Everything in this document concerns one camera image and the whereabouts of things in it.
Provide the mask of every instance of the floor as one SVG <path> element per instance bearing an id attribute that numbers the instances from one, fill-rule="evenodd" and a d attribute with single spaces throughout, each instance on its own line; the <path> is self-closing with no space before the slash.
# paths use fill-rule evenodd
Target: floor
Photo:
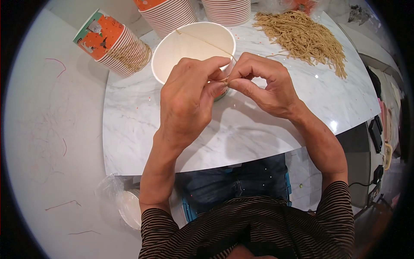
<path id="1" fill-rule="evenodd" d="M 315 211 L 322 195 L 322 174 L 313 164 L 306 147 L 285 153 L 292 194 L 292 207 Z"/>

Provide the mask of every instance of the white marble countertop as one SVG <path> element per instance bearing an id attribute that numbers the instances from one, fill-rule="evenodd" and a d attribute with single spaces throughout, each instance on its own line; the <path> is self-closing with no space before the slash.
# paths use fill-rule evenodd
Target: white marble countertop
<path id="1" fill-rule="evenodd" d="M 282 50 L 270 44 L 264 32 L 253 28 L 252 19 L 229 28 L 236 39 L 236 58 L 243 52 L 260 56 Z M 310 66 L 301 60 L 272 57 L 287 67 L 300 99 L 336 135 L 380 113 L 374 87 L 358 53 L 342 30 L 326 14 L 321 24 L 344 47 L 347 79 L 327 65 Z M 160 39 L 152 31 L 141 39 L 155 50 Z M 261 78 L 253 80 L 265 87 Z M 159 127 L 159 93 L 162 85 L 151 65 L 129 78 L 109 73 L 103 109 L 103 154 L 106 174 L 141 175 Z M 230 90 L 214 104 L 213 119 L 200 137 L 184 150 L 176 172 L 238 164 L 277 155 L 305 145 L 295 127 L 285 119 L 263 112 L 249 98 Z"/>

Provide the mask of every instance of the person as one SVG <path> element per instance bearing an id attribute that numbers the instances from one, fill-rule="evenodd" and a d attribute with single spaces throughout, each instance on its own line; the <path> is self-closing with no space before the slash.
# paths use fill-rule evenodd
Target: person
<path id="1" fill-rule="evenodd" d="M 161 89 L 161 124 L 140 185 L 139 258 L 349 258 L 354 219 L 344 151 L 331 130 L 298 98 L 288 70 L 251 53 L 241 55 L 228 86 L 269 114 L 288 119 L 303 136 L 323 177 L 316 214 L 287 206 L 283 197 L 275 197 L 277 192 L 249 193 L 221 201 L 181 229 L 174 222 L 168 198 L 176 159 L 211 121 L 214 96 L 226 86 L 218 82 L 226 78 L 219 68 L 229 62 L 224 57 L 183 58 Z M 251 82 L 254 77 L 266 79 L 266 88 Z M 284 172 L 282 160 L 277 171 Z M 251 173 L 251 180 L 261 173 Z M 201 204 L 208 200 L 201 199 Z"/>

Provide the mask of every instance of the right hand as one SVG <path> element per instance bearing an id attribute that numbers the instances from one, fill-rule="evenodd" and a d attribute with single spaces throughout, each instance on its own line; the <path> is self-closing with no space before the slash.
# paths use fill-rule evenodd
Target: right hand
<path id="1" fill-rule="evenodd" d="M 266 79 L 265 89 L 251 81 L 255 77 Z M 286 67 L 252 53 L 241 54 L 227 81 L 230 88 L 250 97 L 263 111 L 275 117 L 290 119 L 293 110 L 302 102 Z"/>

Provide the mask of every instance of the cable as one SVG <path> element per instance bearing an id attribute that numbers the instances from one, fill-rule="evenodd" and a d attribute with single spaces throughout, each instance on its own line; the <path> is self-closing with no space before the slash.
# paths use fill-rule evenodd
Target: cable
<path id="1" fill-rule="evenodd" d="M 362 184 L 362 183 L 359 183 L 359 182 L 353 182 L 352 184 L 348 185 L 348 188 L 351 187 L 353 184 L 359 184 L 359 185 L 368 187 L 368 186 L 370 186 L 373 183 L 374 183 L 374 181 L 370 182 L 369 184 Z"/>

